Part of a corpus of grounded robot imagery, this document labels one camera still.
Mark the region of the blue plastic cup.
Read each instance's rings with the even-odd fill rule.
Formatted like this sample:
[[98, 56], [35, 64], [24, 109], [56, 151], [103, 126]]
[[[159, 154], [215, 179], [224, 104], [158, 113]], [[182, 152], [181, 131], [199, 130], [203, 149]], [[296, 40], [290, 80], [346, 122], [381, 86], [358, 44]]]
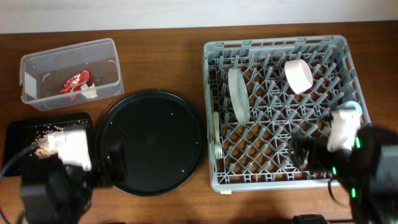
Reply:
[[361, 105], [356, 101], [346, 101], [336, 107], [338, 110], [353, 110], [355, 109], [359, 114], [363, 113]]

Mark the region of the wooden chopstick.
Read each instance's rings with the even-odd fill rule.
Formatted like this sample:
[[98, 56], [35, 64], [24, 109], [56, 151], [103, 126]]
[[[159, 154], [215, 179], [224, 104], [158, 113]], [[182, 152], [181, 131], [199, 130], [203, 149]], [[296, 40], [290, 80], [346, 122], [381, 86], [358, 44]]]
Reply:
[[214, 96], [213, 96], [213, 90], [210, 90], [211, 93], [211, 114], [213, 115], [215, 109], [214, 109]]

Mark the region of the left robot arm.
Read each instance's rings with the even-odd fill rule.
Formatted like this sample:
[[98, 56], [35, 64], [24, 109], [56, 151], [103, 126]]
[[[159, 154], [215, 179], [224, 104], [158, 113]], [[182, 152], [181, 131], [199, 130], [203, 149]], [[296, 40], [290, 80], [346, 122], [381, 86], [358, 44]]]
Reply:
[[119, 141], [95, 159], [90, 171], [66, 165], [56, 155], [28, 162], [20, 171], [20, 195], [29, 223], [78, 223], [90, 209], [96, 188], [112, 187], [127, 177]]

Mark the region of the white saucer plate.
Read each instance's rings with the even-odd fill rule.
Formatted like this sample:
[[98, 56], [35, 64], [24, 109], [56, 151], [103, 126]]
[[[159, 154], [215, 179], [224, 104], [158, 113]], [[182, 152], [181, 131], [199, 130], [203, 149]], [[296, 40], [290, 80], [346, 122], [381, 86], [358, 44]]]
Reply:
[[306, 61], [287, 61], [284, 69], [288, 84], [295, 94], [299, 95], [313, 86], [312, 72]]

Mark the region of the white plastic fork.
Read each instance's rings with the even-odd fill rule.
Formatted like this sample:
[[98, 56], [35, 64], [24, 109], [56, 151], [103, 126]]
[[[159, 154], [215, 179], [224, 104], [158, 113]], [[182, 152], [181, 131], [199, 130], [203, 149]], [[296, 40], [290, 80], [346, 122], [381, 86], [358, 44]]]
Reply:
[[213, 126], [215, 132], [215, 158], [223, 158], [223, 147], [220, 141], [220, 116], [217, 111], [213, 112]]

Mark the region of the white tissue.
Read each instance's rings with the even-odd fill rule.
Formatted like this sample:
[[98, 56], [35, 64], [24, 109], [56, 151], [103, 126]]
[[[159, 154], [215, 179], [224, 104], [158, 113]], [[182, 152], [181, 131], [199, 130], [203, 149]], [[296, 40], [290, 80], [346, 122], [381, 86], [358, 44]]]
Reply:
[[81, 94], [87, 99], [93, 99], [98, 97], [94, 83], [91, 86], [83, 84], [81, 86]]

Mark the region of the red snack wrapper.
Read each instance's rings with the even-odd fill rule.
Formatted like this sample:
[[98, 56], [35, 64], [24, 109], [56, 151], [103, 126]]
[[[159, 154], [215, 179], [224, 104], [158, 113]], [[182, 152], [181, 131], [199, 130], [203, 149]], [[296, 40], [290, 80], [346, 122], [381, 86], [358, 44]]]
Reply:
[[60, 93], [67, 94], [81, 90], [84, 84], [87, 84], [92, 76], [90, 70], [84, 70], [72, 76], [62, 87]]

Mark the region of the grey plate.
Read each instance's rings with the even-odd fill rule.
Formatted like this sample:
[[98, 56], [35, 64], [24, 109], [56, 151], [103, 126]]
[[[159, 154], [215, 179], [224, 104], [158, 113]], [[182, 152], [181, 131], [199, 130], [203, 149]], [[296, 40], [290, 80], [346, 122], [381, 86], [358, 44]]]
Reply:
[[228, 70], [228, 87], [236, 119], [240, 125], [245, 125], [250, 119], [249, 97], [240, 69]]

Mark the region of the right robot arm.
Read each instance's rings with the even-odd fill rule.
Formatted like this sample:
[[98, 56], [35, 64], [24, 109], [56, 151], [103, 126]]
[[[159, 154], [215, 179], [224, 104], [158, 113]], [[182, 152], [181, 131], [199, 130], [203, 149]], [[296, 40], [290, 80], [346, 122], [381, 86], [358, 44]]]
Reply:
[[328, 151], [327, 140], [291, 135], [289, 156], [295, 167], [326, 172], [349, 194], [357, 223], [397, 223], [397, 133], [363, 126], [352, 150]]

